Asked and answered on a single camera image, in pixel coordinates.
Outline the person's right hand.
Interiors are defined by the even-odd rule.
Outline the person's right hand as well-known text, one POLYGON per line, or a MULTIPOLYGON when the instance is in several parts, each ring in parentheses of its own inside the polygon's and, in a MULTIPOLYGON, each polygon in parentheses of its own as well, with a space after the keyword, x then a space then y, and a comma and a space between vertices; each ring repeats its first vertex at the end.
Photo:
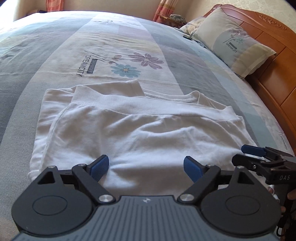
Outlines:
POLYGON ((269 185, 267 190, 280 204, 283 214, 295 214, 295 186, 269 185))

